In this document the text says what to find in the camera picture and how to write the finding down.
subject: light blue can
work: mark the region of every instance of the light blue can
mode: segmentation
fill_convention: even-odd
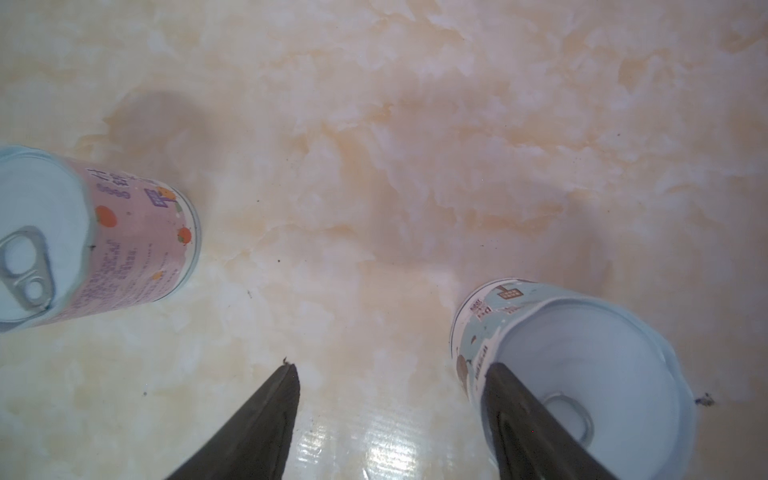
[[[462,304],[450,349],[489,445],[481,398],[488,368],[501,362],[621,480],[683,478],[694,397],[669,342],[627,310],[545,283],[496,280]]]

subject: orange circle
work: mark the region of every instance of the orange circle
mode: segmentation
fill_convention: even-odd
[[[176,200],[176,194],[167,188],[158,187],[157,192],[162,196],[167,198],[168,200]]]
[[[181,227],[178,231],[179,241],[186,245],[192,241],[192,232],[186,227]]]
[[[96,207],[96,221],[104,227],[114,227],[118,224],[117,216],[104,205]]]

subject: silver pull tab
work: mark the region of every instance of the silver pull tab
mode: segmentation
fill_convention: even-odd
[[[17,266],[13,261],[14,256],[18,254],[13,251],[18,250],[17,247],[13,247],[13,244],[23,241],[24,238],[28,239],[35,249],[35,261],[26,271],[14,271],[26,268],[26,266],[21,269],[14,268]],[[16,298],[18,304],[31,315],[48,309],[54,295],[53,278],[45,247],[45,237],[39,229],[23,227],[0,240],[0,280]]]

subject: marble surface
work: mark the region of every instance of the marble surface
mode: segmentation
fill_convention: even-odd
[[[159,479],[282,362],[285,478],[494,478],[452,314],[524,276],[635,311],[768,460],[768,6],[0,3],[0,141],[197,205],[176,295],[0,336],[0,477]]]

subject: pink can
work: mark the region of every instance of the pink can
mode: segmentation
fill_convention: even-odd
[[[181,192],[27,147],[0,149],[0,332],[159,300],[200,256]]]

